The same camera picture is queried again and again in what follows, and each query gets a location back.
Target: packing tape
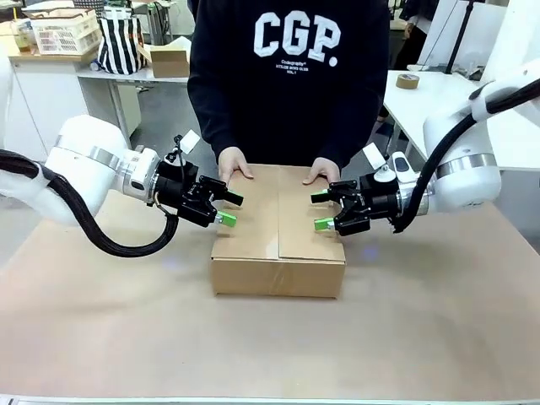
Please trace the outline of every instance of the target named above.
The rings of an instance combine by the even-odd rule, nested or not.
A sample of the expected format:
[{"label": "packing tape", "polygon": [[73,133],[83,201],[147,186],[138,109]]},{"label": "packing tape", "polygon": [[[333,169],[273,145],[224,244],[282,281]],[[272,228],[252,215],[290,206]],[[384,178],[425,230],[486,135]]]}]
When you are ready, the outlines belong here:
[{"label": "packing tape", "polygon": [[400,89],[414,90],[419,86],[420,78],[413,74],[400,74],[397,76],[396,86]]}]

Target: black sweatshirt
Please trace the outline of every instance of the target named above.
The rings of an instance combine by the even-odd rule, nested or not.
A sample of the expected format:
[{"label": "black sweatshirt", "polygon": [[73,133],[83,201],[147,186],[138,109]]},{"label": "black sweatshirt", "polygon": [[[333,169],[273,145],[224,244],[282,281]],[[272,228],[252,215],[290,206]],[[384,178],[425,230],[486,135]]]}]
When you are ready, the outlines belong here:
[{"label": "black sweatshirt", "polygon": [[386,87],[386,0],[200,0],[190,99],[216,156],[343,168]]}]

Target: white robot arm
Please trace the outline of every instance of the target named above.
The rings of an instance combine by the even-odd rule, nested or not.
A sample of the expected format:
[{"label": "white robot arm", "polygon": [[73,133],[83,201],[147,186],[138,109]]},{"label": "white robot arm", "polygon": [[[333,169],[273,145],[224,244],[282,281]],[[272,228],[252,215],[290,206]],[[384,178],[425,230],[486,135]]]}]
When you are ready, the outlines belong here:
[{"label": "white robot arm", "polygon": [[[0,55],[0,146],[11,95],[13,71]],[[121,131],[91,116],[66,121],[57,145],[42,165],[0,148],[0,194],[17,198],[62,224],[79,224],[98,248],[119,257],[142,257],[169,243],[178,218],[208,227],[211,223],[234,226],[236,218],[220,212],[212,202],[226,200],[241,205],[243,198],[227,189],[222,181],[200,176],[198,168],[182,158],[199,140],[190,131],[175,137],[175,146],[164,160],[155,151],[131,150]],[[109,190],[136,198],[164,212],[163,234],[146,246],[120,246],[101,231],[94,220]],[[175,213],[164,206],[173,208]]]},{"label": "white robot arm", "polygon": [[332,183],[313,195],[314,203],[334,201],[343,208],[335,218],[317,220],[316,230],[351,235],[369,230],[372,219],[387,218],[399,233],[416,216],[493,201],[500,194],[501,178],[486,121],[518,106],[540,126],[540,59],[430,116],[424,124],[429,158],[420,173],[403,153],[385,161],[375,145],[368,145],[364,152],[377,172],[360,177],[359,184]]}]

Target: small cardboard box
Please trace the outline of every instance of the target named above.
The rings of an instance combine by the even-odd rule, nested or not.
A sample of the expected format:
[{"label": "small cardboard box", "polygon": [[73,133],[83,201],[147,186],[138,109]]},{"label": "small cardboard box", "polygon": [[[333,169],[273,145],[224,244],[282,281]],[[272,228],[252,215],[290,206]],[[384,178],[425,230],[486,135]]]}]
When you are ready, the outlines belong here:
[{"label": "small cardboard box", "polygon": [[329,203],[311,204],[328,187],[302,180],[305,167],[253,165],[255,180],[235,173],[231,190],[244,196],[232,229],[221,227],[212,250],[215,294],[339,296],[345,273],[343,245],[335,232],[315,232],[313,221],[335,215]]},{"label": "small cardboard box", "polygon": [[138,51],[152,64],[155,78],[187,78],[191,45],[181,36],[165,46],[139,45]]}]

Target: black and white striped bag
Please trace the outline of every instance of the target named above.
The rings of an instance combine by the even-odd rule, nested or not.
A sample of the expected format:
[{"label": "black and white striped bag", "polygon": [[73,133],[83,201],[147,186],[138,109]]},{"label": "black and white striped bag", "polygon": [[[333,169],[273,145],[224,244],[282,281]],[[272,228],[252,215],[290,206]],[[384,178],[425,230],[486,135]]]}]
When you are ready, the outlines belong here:
[{"label": "black and white striped bag", "polygon": [[100,68],[114,74],[132,74],[147,65],[137,49],[144,43],[138,19],[101,19],[100,25],[103,34],[97,58]]}]

